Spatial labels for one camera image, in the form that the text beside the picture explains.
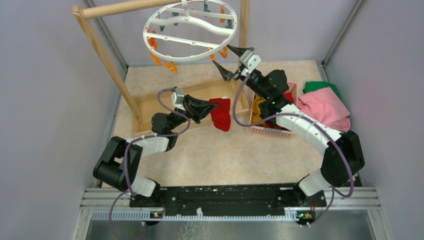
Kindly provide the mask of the red santa sock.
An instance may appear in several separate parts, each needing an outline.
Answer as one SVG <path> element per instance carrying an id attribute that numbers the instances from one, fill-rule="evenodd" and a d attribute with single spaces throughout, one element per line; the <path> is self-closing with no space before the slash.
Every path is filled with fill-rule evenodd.
<path id="1" fill-rule="evenodd" d="M 217 107 L 215 107 L 210 113 L 214 127 L 223 132 L 228 132 L 231 128 L 232 122 L 230 116 L 231 100 L 229 98 L 221 97 L 211 98 L 209 99 L 209 102 L 217 104 Z"/>

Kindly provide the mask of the white round clip hanger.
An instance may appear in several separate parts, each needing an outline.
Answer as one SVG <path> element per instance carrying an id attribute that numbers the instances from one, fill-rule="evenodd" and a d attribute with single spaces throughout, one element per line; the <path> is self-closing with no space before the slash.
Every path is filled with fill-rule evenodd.
<path id="1" fill-rule="evenodd" d="M 157 66 L 176 73 L 178 63 L 227 56 L 238 31 L 235 9 L 222 0 L 183 0 L 167 4 L 144 25 L 143 41 Z"/>

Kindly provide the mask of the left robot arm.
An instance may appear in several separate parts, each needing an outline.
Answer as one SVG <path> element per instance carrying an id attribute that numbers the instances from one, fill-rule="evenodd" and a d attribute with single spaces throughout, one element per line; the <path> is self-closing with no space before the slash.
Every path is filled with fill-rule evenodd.
<path id="1" fill-rule="evenodd" d="M 170 151 L 179 133 L 174 130 L 182 124 L 200 124 L 218 103 L 196 99 L 190 95 L 172 94 L 174 109 L 158 112 L 151 118 L 152 133 L 134 139 L 112 137 L 106 144 L 93 168 L 95 179 L 141 200 L 149 207 L 160 202 L 160 184 L 138 174 L 140 161 L 156 153 Z"/>

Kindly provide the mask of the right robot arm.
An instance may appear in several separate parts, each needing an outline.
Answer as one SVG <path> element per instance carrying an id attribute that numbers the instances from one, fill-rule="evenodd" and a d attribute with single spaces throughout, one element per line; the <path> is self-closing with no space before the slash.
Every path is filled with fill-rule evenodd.
<path id="1" fill-rule="evenodd" d="M 243 86 L 264 99 L 259 104 L 260 117 L 264 122 L 295 133 L 315 147 L 323 157 L 318 170 L 295 184 L 294 202 L 307 206 L 314 195 L 322 190 L 342 187 L 347 182 L 353 185 L 354 174 L 365 166 L 359 136 L 352 130 L 342 132 L 330 128 L 298 109 L 284 96 L 289 89 L 285 71 L 275 69 L 263 75 L 257 69 L 261 58 L 255 54 L 253 47 L 228 45 L 227 48 L 238 56 L 240 65 L 232 72 L 216 62 L 222 78 L 226 82 L 241 80 Z"/>

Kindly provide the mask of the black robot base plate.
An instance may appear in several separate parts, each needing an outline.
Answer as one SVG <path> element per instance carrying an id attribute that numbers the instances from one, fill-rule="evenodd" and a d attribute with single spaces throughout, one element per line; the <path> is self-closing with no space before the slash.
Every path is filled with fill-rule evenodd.
<path id="1" fill-rule="evenodd" d="M 129 202 L 131 208 L 159 208 L 167 217 L 194 216 L 198 209 L 206 217 L 283 216 L 287 208 L 326 205 L 322 190 L 305 196 L 295 183 L 169 186 Z"/>

